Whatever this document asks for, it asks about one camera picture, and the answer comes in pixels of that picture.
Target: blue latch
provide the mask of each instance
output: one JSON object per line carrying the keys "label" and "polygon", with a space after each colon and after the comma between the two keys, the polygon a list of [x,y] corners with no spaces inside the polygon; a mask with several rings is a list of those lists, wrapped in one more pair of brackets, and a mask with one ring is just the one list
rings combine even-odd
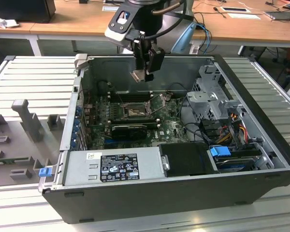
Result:
{"label": "blue latch", "polygon": [[39,171],[39,177],[49,177],[52,176],[53,168],[41,168]]}
{"label": "blue latch", "polygon": [[215,146],[210,149],[212,156],[230,156],[230,150],[227,146]]}

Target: wooden desk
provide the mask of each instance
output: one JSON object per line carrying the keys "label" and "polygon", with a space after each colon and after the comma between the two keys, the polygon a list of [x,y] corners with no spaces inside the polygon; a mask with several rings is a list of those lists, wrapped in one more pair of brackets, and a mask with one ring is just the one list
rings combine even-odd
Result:
{"label": "wooden desk", "polygon": [[114,12],[102,11],[103,2],[79,4],[78,1],[55,0],[55,4],[56,13],[50,23],[36,23],[31,33],[104,36],[114,15]]}
{"label": "wooden desk", "polygon": [[[255,9],[261,9],[263,11],[276,11],[276,8],[265,5],[264,0],[239,0],[245,3],[247,6]],[[195,1],[194,7],[204,1]],[[217,1],[205,1],[213,5],[217,5],[220,12],[225,12],[220,9]],[[227,0],[222,6],[225,7],[239,7],[246,8],[246,6],[239,2]],[[262,14],[263,11],[249,9],[251,14]],[[213,6],[206,4],[200,4],[197,8],[192,9],[193,12],[209,12],[214,13]],[[231,18],[228,14],[224,14],[227,18],[223,18],[221,14],[203,14],[206,28],[212,33],[213,42],[257,42],[257,43],[286,43],[290,44],[290,21],[280,22],[271,21],[270,17],[263,15],[257,15],[258,19],[240,19]],[[202,22],[200,14],[195,15],[199,22]],[[194,34],[196,39],[198,35],[204,38],[203,31],[197,31]]]}
{"label": "wooden desk", "polygon": [[[274,7],[265,5],[265,0],[240,0],[248,7],[275,11]],[[213,6],[203,4],[206,2],[216,5],[215,0],[196,0],[194,12],[215,13]],[[21,27],[13,29],[0,29],[0,38],[28,39],[36,56],[41,56],[38,40],[72,40],[76,49],[77,40],[106,41],[104,32],[114,12],[102,11],[103,3],[89,2],[79,4],[77,0],[55,0],[56,14],[48,24],[21,23]],[[242,7],[242,4],[227,0],[223,6]],[[252,14],[261,14],[262,11],[250,9]],[[211,44],[222,45],[250,45],[290,47],[290,22],[271,21],[266,15],[258,15],[261,20],[223,18],[221,14],[203,14],[205,25],[212,33]],[[202,21],[200,14],[196,14],[198,21]],[[195,31],[192,43],[198,46],[204,40],[202,30]]]}
{"label": "wooden desk", "polygon": [[15,28],[7,28],[7,29],[0,28],[0,33],[29,34],[30,33],[30,29],[34,25],[34,23],[23,23],[23,22],[20,22],[20,23],[18,22],[18,24],[20,26],[19,27],[15,27]]}
{"label": "wooden desk", "polygon": [[[214,13],[213,6],[200,4],[206,2],[216,5],[219,8],[218,1],[214,0],[196,0],[193,9],[194,12]],[[265,5],[264,0],[242,0],[249,7],[256,9],[275,11],[272,6]],[[102,3],[89,2],[88,4],[79,4],[78,1],[65,2],[56,0],[56,14],[49,24],[35,24],[30,32],[32,34],[48,35],[93,35],[104,36],[104,32],[110,22],[114,12],[103,12]],[[227,0],[223,6],[244,7],[244,5]],[[251,14],[262,14],[262,11],[251,10]],[[271,21],[266,15],[258,15],[261,20],[223,18],[221,14],[203,14],[206,27],[212,32],[212,43],[215,41],[229,42],[268,42],[268,43],[290,43],[290,22]],[[196,14],[199,22],[202,21],[200,14]],[[203,31],[196,31],[193,39],[204,39]]]}

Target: paper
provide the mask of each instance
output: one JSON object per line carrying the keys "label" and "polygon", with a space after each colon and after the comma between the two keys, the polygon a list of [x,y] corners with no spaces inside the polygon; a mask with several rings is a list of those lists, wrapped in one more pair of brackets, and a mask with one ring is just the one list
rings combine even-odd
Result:
{"label": "paper", "polygon": [[19,24],[16,23],[14,19],[2,19],[0,18],[0,28],[6,29],[11,27],[17,27]]}
{"label": "paper", "polygon": [[228,13],[228,15],[231,18],[245,18],[245,19],[260,19],[258,16],[255,14],[234,14],[234,13]]}
{"label": "paper", "polygon": [[118,6],[103,6],[102,11],[114,11],[116,12],[118,10]]}

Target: motherboard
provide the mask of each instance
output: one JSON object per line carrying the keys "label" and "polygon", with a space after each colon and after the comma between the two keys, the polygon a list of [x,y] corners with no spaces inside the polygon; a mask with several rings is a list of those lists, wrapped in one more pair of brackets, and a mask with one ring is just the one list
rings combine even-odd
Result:
{"label": "motherboard", "polygon": [[101,96],[84,106],[90,149],[151,147],[188,142],[178,112],[179,98]]}

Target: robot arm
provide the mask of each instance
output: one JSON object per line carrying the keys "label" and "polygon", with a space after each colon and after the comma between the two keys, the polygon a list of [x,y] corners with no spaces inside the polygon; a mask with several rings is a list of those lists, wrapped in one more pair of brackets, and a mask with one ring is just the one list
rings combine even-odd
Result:
{"label": "robot arm", "polygon": [[[174,4],[170,0],[125,0],[121,4],[105,36],[133,52],[136,67],[131,75],[135,81],[153,80],[153,72],[161,68],[165,53],[180,52],[188,45],[195,23],[192,16],[186,15],[187,5],[187,0]],[[181,6],[182,14],[171,12]]]}

